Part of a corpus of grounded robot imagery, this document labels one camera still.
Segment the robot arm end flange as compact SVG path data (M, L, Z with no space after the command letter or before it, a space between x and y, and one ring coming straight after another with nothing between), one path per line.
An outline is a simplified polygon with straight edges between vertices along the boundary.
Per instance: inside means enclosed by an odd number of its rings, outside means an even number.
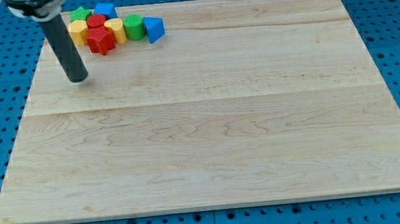
M67 0L3 0L16 17L30 17L37 22L48 22L61 13Z

